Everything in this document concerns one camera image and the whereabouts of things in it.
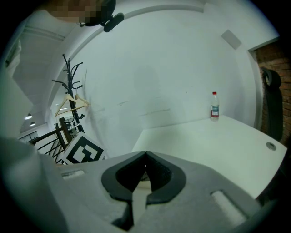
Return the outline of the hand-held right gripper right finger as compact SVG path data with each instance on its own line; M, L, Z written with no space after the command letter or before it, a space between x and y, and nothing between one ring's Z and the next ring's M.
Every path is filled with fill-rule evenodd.
M250 233L261 207L215 170L165 154L147 152L151 182L136 233Z

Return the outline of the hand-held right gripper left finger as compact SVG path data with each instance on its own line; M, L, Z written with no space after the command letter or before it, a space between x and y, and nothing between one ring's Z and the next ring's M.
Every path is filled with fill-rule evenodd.
M59 166L66 197L83 204L117 231L138 233L133 192L146 171L145 153L134 152L98 162Z

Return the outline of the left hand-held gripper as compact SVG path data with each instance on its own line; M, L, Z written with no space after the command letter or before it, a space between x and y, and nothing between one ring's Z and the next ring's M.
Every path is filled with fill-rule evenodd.
M107 149L97 140L79 132L69 143L62 156L66 164L78 164L107 159Z

